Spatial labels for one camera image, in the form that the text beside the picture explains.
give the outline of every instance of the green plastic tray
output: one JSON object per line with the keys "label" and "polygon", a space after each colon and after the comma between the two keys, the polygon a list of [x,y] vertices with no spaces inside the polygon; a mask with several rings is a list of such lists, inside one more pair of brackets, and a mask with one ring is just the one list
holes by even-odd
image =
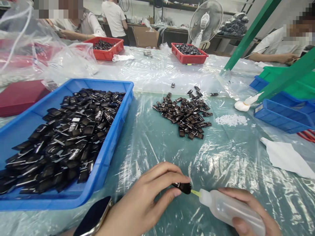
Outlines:
{"label": "green plastic tray", "polygon": [[[265,81],[272,82],[287,67],[264,67],[264,71],[259,75]],[[299,81],[284,89],[285,92],[297,99],[313,99],[315,98],[315,72],[310,72]]]}

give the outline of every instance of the glue bottle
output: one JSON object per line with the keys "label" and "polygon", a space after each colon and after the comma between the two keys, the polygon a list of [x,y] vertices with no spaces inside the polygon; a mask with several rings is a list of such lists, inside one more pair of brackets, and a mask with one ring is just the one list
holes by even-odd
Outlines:
{"label": "glue bottle", "polygon": [[210,208],[211,213],[233,227],[234,217],[242,218],[253,229],[257,236],[266,236],[266,227],[260,215],[247,204],[231,198],[217,190],[210,192],[200,189],[199,193],[192,191],[199,196],[201,204]]}
{"label": "glue bottle", "polygon": [[247,99],[245,99],[244,102],[241,102],[241,101],[238,101],[234,104],[234,107],[237,109],[237,110],[240,110],[240,111],[248,111],[250,109],[250,105],[252,103],[254,103],[255,101],[258,100],[258,97],[262,94],[263,92],[261,93],[258,93],[256,94],[255,96],[253,97],[249,97]]}

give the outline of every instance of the white glue tube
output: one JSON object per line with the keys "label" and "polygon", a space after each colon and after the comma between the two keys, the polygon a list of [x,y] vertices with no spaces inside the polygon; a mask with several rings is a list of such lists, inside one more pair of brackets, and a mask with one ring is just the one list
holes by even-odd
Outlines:
{"label": "white glue tube", "polygon": [[266,227],[260,215],[247,204],[231,198],[217,190],[200,189],[199,201],[210,208],[211,213],[233,227],[232,219],[242,218],[257,236],[266,236]]}

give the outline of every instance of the blue bin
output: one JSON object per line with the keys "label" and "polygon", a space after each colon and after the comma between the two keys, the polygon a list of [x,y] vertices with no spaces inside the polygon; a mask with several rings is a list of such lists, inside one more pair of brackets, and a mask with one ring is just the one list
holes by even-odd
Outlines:
{"label": "blue bin", "polygon": [[299,111],[308,114],[312,121],[315,122],[315,103],[308,101]]}
{"label": "blue bin", "polygon": [[264,99],[262,104],[256,107],[254,116],[287,133],[314,129],[309,115],[268,99]]}
{"label": "blue bin", "polygon": [[[261,91],[268,84],[269,82],[263,80],[258,75],[256,75],[254,81],[249,86],[257,91]],[[297,105],[306,102],[306,100],[297,99],[284,91],[278,93],[270,100],[285,105],[287,107],[296,107]]]}
{"label": "blue bin", "polygon": [[81,88],[126,92],[86,183],[77,184],[75,181],[61,193],[53,189],[42,194],[19,194],[21,188],[18,188],[0,196],[0,210],[61,210],[76,208],[86,203],[92,193],[100,190],[104,185],[121,129],[133,99],[133,87],[133,82],[126,81],[71,79],[2,127],[0,129],[2,153],[0,169],[5,168],[7,158],[17,153],[11,148],[27,140],[40,124],[44,124],[42,117],[47,114],[47,109],[59,108],[64,96],[72,95]]}

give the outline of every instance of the white paper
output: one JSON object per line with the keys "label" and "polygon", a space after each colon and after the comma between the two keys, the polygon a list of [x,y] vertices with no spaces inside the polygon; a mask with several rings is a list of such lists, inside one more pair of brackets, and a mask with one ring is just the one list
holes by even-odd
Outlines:
{"label": "white paper", "polygon": [[255,65],[257,65],[257,66],[259,66],[259,67],[261,67],[261,68],[264,68],[265,66],[271,66],[271,67],[273,67],[273,65],[271,65],[271,64],[266,64],[266,63],[264,63],[264,62],[255,62]]}
{"label": "white paper", "polygon": [[135,57],[133,55],[117,55],[114,54],[114,57],[112,61],[127,61],[127,60],[133,60]]}
{"label": "white paper", "polygon": [[315,173],[306,161],[297,153],[292,144],[273,142],[266,138],[260,141],[266,145],[270,162],[274,167],[297,173],[301,177],[315,179]]}

